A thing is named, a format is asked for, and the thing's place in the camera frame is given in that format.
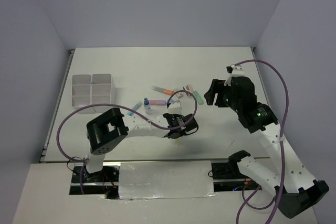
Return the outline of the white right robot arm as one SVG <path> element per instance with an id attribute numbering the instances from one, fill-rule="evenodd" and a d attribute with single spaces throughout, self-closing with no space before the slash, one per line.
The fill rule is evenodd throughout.
<path id="1" fill-rule="evenodd" d="M 294 218 L 317 204 L 329 191 L 324 180 L 317 180 L 301 162 L 285 136 L 271 108 L 257 101 L 255 86 L 248 77 L 214 79 L 204 98 L 207 105 L 230 108 L 238 120 L 257 139 L 272 160 L 276 172 L 257 162 L 247 151 L 229 157 L 228 171 L 233 177 L 245 175 L 279 199 L 277 208 Z"/>

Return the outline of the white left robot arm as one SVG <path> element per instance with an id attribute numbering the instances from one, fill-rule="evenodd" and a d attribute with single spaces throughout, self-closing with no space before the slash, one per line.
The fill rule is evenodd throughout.
<path id="1" fill-rule="evenodd" d="M 103 174 L 103 161 L 107 153 L 125 138 L 152 136 L 177 139 L 198 131 L 199 125 L 191 114 L 164 113 L 148 120 L 124 116 L 120 109 L 112 108 L 86 125 L 90 154 L 84 169 L 87 180 L 98 181 Z"/>

